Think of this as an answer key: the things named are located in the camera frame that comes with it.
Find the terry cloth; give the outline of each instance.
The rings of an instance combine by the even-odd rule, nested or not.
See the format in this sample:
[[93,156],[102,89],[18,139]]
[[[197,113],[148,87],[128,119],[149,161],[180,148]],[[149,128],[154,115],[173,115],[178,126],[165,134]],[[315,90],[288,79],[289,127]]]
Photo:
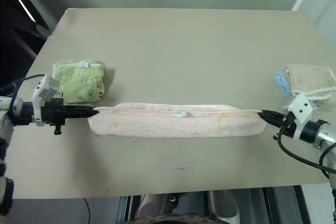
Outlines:
[[99,102],[104,95],[104,65],[93,60],[61,60],[52,66],[64,102]]
[[281,93],[283,93],[287,98],[291,97],[290,84],[285,72],[276,73],[274,75],[274,82],[277,85],[278,89],[281,91]]
[[100,135],[137,137],[251,136],[264,131],[259,110],[240,110],[230,105],[169,105],[121,103],[95,108],[88,118]]
[[292,95],[304,94],[319,107],[336,108],[336,77],[331,68],[316,65],[288,65]]

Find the table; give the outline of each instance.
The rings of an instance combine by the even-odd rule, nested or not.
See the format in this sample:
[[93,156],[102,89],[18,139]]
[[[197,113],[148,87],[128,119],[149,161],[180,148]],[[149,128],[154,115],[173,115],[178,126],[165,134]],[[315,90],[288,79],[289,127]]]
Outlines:
[[[106,67],[106,94],[94,106],[121,102],[230,104],[280,111],[273,82],[288,63],[330,66],[336,58],[306,13],[263,10],[68,9],[28,75],[51,73],[62,59]],[[19,97],[30,101],[38,80]],[[335,111],[314,119],[336,123]],[[18,126],[7,154],[14,198],[77,198],[325,183],[319,170],[280,150],[267,126],[261,135],[226,138],[98,136],[86,119],[53,127]],[[286,138],[317,161],[307,143]]]

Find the beige washcloth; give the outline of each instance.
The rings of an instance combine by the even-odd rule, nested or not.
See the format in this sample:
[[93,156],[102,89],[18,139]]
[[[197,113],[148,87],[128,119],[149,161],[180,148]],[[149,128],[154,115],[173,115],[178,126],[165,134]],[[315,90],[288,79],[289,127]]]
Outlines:
[[324,108],[336,108],[336,76],[331,68],[317,65],[292,64],[287,67],[292,95],[304,94]]

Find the white bracket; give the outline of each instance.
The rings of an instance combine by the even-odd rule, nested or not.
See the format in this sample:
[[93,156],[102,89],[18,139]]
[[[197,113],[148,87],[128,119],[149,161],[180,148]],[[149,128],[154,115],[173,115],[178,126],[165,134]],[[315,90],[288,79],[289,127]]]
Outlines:
[[57,92],[58,85],[58,81],[45,75],[35,88],[32,99],[34,109],[32,119],[37,126],[45,125],[42,121],[41,107],[45,105],[46,101],[49,102],[53,98],[54,94]]
[[295,116],[296,130],[293,136],[294,140],[300,139],[301,132],[306,123],[311,120],[313,108],[304,94],[297,95],[289,104],[287,109]]

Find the green washcloth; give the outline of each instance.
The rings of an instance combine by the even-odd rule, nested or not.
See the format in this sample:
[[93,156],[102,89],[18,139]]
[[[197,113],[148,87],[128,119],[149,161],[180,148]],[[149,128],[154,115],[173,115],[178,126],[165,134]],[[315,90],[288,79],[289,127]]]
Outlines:
[[64,102],[99,102],[104,95],[104,65],[93,60],[61,60],[52,66]]

